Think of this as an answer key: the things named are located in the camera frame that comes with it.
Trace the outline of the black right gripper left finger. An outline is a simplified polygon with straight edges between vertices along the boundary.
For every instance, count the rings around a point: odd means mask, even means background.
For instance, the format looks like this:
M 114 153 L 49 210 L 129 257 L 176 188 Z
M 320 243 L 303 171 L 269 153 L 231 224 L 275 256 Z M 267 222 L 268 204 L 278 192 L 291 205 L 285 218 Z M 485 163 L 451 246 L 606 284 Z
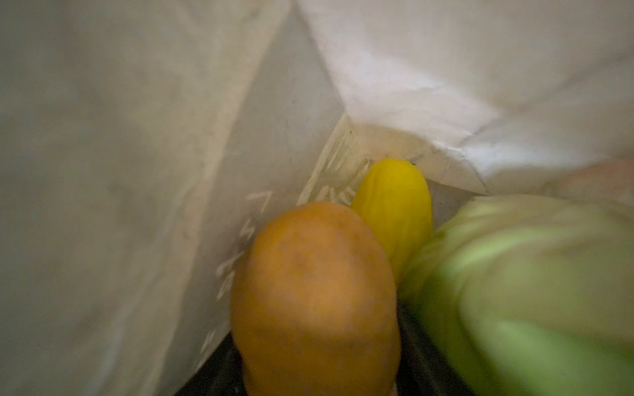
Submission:
M 245 396 L 243 366 L 229 333 L 176 396 Z

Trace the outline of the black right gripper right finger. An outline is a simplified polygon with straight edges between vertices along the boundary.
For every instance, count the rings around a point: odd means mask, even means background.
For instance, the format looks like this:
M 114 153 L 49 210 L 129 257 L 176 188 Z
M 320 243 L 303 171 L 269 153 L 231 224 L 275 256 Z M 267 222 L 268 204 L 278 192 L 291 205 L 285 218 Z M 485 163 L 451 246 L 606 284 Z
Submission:
M 398 305 L 401 362 L 396 377 L 399 395 L 474 395 L 452 369 L 404 305 Z

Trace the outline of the orange bell pepper toy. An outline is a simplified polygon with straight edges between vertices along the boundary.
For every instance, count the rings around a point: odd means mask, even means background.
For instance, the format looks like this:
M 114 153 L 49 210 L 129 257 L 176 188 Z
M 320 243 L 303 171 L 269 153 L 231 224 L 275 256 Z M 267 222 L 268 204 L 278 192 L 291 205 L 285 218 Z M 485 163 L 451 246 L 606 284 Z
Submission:
M 391 395 L 396 285 L 351 209 L 314 202 L 256 236 L 236 267 L 231 333 L 250 395 Z

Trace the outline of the green cabbage toy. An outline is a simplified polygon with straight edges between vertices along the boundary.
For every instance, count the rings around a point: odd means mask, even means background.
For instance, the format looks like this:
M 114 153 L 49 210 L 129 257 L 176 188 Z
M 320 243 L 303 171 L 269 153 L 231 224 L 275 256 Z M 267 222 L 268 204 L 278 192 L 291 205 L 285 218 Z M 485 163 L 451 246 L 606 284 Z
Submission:
M 633 392 L 633 209 L 468 201 L 405 267 L 399 297 L 479 395 Z

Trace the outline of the yellow banana toy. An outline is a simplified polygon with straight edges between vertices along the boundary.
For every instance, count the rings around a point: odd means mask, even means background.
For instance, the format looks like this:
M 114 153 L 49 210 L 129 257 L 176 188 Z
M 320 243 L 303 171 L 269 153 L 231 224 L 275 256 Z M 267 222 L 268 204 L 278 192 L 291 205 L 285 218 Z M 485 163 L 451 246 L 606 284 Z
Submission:
M 433 232 L 433 207 L 424 175 L 412 163 L 386 158 L 374 163 L 351 205 L 386 253 L 397 284 L 406 263 Z

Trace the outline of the cream canvas grocery bag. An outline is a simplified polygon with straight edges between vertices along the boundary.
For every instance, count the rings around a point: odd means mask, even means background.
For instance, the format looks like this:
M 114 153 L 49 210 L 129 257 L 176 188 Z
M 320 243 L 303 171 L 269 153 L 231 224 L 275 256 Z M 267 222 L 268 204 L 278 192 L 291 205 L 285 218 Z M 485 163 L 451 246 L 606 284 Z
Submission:
M 4 1 L 1 392 L 193 387 L 254 231 L 381 158 L 442 224 L 632 151 L 630 1 Z

